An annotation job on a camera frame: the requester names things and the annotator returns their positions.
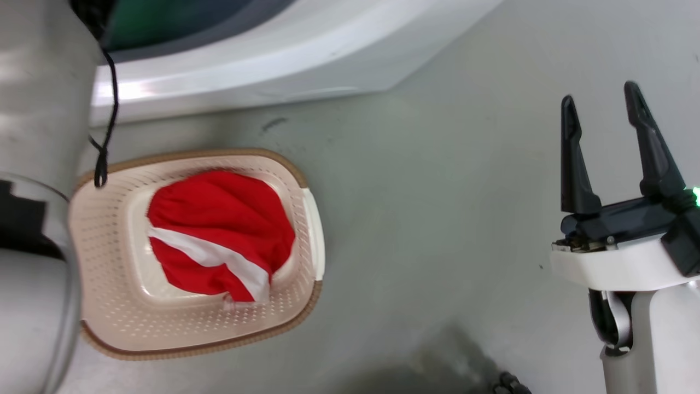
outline washing machine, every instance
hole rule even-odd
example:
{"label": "washing machine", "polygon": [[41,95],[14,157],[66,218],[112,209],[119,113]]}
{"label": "washing machine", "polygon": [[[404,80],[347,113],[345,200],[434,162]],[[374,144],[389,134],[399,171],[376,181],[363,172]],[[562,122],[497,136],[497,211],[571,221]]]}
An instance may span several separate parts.
{"label": "washing machine", "polygon": [[[103,42],[117,63],[118,121],[388,90],[500,2],[119,0]],[[104,65],[91,124],[106,124],[112,104]]]}

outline red and white garment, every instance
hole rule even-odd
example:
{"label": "red and white garment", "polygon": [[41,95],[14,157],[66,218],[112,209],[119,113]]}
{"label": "red and white garment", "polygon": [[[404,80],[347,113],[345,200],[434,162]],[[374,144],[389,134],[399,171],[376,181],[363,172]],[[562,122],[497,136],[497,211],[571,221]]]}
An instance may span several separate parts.
{"label": "red and white garment", "polygon": [[146,214],[168,281],[199,294],[264,302],[295,234],[277,193],[259,179],[203,172],[155,192]]}

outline white stripe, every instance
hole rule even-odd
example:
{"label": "white stripe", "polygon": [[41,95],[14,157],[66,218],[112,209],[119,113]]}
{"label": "white stripe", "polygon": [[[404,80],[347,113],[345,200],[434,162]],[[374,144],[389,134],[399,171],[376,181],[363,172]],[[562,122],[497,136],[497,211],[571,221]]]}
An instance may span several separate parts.
{"label": "white stripe", "polygon": [[168,246],[180,250],[201,266],[215,267],[226,264],[228,270],[243,282],[243,286],[251,293],[256,302],[267,301],[270,294],[267,272],[235,250],[201,238],[158,227],[152,227],[148,231],[148,236],[158,238]]}

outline white curved panel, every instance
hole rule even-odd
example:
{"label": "white curved panel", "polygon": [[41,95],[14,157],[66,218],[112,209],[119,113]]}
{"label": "white curved panel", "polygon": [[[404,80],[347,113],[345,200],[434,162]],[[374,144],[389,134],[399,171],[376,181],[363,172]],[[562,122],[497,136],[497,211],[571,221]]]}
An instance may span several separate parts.
{"label": "white curved panel", "polygon": [[[269,22],[174,55],[120,63],[120,122],[391,88],[501,0],[297,0]],[[112,105],[100,67],[93,125]]]}

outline basket rim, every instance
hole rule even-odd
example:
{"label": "basket rim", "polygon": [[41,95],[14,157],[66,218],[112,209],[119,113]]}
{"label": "basket rim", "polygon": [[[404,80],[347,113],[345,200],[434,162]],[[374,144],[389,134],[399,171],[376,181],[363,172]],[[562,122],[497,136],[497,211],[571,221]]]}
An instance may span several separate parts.
{"label": "basket rim", "polygon": [[[170,154],[161,154],[147,156],[144,158],[136,158],[133,160],[123,161],[110,164],[108,173],[120,172],[131,168],[140,167],[143,165],[162,163],[167,161],[176,161],[188,158],[204,158],[214,156],[261,156],[272,159],[285,167],[297,181],[301,189],[307,189],[308,184],[306,177],[299,171],[287,158],[273,151],[262,148],[243,148],[243,149],[210,149],[204,151],[182,151]],[[92,171],[88,171],[78,178],[78,183],[75,192],[82,189],[93,177]],[[254,332],[242,337],[226,339],[224,341],[212,342],[210,344],[202,344],[196,346],[184,346],[180,348],[159,349],[154,351],[126,351],[116,348],[102,341],[91,329],[88,321],[80,321],[80,336],[88,342],[95,350],[107,355],[111,358],[124,361],[146,361],[146,360],[164,360],[170,358],[190,357],[194,355],[203,355],[224,351],[239,346],[252,344],[264,339],[272,338],[283,334],[301,324],[309,314],[314,310],[316,302],[321,296],[322,280],[315,280],[311,291],[309,301],[299,314],[291,320],[280,325],[267,328],[259,332]]]}

